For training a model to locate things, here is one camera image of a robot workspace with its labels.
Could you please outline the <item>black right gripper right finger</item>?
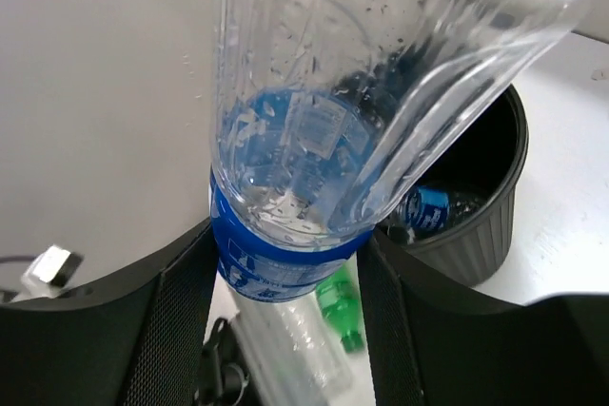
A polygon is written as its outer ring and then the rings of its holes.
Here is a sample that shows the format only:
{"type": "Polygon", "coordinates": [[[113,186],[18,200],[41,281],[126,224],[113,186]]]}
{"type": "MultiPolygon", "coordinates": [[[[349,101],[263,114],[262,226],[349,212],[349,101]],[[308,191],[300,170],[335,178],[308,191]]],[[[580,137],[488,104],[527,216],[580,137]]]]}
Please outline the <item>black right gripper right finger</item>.
{"type": "Polygon", "coordinates": [[[608,299],[528,305],[463,286],[376,231],[357,255],[380,405],[604,405],[608,299]]]}

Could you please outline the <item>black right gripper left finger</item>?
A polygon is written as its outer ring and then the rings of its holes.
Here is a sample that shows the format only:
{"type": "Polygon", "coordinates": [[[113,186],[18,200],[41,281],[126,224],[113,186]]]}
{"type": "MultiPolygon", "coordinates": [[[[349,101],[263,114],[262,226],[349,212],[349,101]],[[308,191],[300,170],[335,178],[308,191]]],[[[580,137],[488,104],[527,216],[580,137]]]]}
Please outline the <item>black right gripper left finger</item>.
{"type": "Polygon", "coordinates": [[[203,221],[57,299],[2,305],[2,404],[192,404],[217,262],[203,221]]]}

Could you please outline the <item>green plastic bottle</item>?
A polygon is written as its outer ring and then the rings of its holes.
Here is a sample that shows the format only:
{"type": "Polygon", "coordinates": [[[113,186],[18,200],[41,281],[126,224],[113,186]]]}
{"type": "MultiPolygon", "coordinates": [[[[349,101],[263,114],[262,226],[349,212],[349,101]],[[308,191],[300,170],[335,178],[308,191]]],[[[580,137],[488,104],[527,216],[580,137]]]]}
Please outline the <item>green plastic bottle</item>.
{"type": "Polygon", "coordinates": [[[363,312],[359,293],[345,266],[323,280],[315,289],[315,297],[324,321],[340,337],[347,354],[361,352],[363,312]]]}

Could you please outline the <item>clear bottle small blue label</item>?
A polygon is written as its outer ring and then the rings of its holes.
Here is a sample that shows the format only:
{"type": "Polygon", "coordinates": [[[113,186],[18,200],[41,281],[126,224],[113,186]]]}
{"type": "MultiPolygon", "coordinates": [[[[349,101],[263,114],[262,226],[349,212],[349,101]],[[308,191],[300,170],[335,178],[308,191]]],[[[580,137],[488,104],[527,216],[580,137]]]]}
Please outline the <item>clear bottle small blue label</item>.
{"type": "Polygon", "coordinates": [[[485,203],[469,190],[419,185],[396,207],[395,221],[417,235],[431,236],[467,221],[485,203]]]}

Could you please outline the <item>clear bottle large blue label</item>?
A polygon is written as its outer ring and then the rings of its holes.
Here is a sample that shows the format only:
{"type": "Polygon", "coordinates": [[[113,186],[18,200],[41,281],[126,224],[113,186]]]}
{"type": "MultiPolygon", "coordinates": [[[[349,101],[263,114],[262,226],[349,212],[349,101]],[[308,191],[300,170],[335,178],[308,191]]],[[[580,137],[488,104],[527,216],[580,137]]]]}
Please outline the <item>clear bottle large blue label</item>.
{"type": "Polygon", "coordinates": [[[584,0],[216,0],[213,230],[262,302],[312,292],[584,0]]]}

